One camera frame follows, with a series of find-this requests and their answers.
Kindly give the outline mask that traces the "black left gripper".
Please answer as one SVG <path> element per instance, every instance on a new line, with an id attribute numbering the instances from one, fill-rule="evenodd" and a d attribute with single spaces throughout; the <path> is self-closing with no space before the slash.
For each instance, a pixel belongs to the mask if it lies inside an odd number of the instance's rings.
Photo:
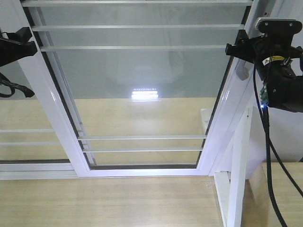
<path id="1" fill-rule="evenodd" d="M 15 33 L 7 33 L 7 38 L 0 34 L 0 66 L 37 53 L 34 41 L 29 41 L 32 33 L 29 27 L 22 27 Z"/>

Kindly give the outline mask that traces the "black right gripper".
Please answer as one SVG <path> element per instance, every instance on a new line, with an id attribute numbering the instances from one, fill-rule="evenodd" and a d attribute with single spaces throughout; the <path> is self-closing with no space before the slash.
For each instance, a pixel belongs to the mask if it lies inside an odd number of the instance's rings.
<path id="1" fill-rule="evenodd" d="M 238 31 L 234 45 L 228 44 L 225 53 L 252 63 L 263 82 L 262 99 L 272 108 L 293 113 L 303 111 L 303 78 L 297 76 L 291 63 L 303 58 L 302 47 L 293 47 L 294 32 L 265 33 L 249 38 Z"/>

